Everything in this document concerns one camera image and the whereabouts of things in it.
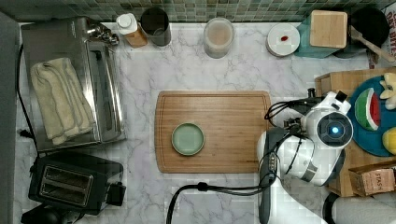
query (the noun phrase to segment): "black pot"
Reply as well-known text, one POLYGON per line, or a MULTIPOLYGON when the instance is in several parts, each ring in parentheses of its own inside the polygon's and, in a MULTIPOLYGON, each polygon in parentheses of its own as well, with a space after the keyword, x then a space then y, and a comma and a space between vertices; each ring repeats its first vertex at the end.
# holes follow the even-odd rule
MULTIPOLYGON (((384 13, 373 7, 364 7, 357 10, 348 18, 348 27, 352 25, 361 32, 363 37, 381 48, 389 35, 389 24, 384 13)), ((360 41, 346 37, 346 47, 334 53, 339 58, 351 58, 361 52, 366 51, 367 47, 360 41)))

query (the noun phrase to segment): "white marble countertop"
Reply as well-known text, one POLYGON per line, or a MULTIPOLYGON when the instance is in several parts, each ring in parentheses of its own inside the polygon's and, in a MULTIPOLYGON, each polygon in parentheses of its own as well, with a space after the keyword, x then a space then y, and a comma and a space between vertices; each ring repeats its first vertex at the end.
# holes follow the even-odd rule
MULTIPOLYGON (((105 25, 113 28, 111 23, 105 25)), ((160 91, 261 90, 268 91, 274 103, 285 97, 306 97, 307 89, 315 87, 315 77, 334 71, 368 68, 365 55, 352 59, 333 56, 309 59, 293 55, 277 58, 264 46, 274 25, 235 23, 233 46, 227 56, 217 60, 204 52, 204 24, 171 24, 172 42, 164 48, 149 44, 132 49, 120 37, 116 52, 128 139, 108 144, 103 149, 82 149, 81 152, 121 162, 127 191, 122 207, 109 206, 98 217, 86 216, 79 223, 162 224, 173 193, 181 186, 200 181, 230 187, 258 183, 257 174, 162 174, 154 150, 154 114, 160 91)), ((19 106, 17 129, 26 127, 19 106)), ((19 136, 16 142, 13 213, 14 223, 20 223, 21 214, 38 203, 27 197, 34 146, 29 139, 19 136)), ((285 178, 284 186, 300 203, 320 215, 324 188, 289 177, 285 178)), ((237 197, 186 190, 178 197, 172 223, 259 223, 257 196, 237 197)))

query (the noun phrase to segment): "white cap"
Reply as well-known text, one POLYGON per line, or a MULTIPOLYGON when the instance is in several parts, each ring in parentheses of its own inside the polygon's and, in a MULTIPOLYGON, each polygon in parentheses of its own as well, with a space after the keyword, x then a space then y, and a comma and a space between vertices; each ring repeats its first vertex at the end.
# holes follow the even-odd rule
POLYGON ((118 16, 117 25, 119 27, 120 34, 122 35, 128 35, 137 30, 137 21, 132 13, 118 16))

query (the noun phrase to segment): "wooden lid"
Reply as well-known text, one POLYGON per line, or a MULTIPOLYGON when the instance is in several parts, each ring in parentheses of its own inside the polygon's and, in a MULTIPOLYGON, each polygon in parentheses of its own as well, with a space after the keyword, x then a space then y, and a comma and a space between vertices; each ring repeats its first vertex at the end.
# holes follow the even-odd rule
POLYGON ((313 10, 309 42, 315 47, 343 49, 347 45, 347 14, 313 10))

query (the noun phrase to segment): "brown jar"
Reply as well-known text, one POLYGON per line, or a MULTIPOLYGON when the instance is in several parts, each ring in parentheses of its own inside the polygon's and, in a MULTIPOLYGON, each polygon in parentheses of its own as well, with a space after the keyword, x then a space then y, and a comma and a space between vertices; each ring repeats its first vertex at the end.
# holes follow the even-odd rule
POLYGON ((136 49, 147 45, 148 39, 132 13, 118 16, 117 25, 120 33, 125 36, 132 48, 136 49))

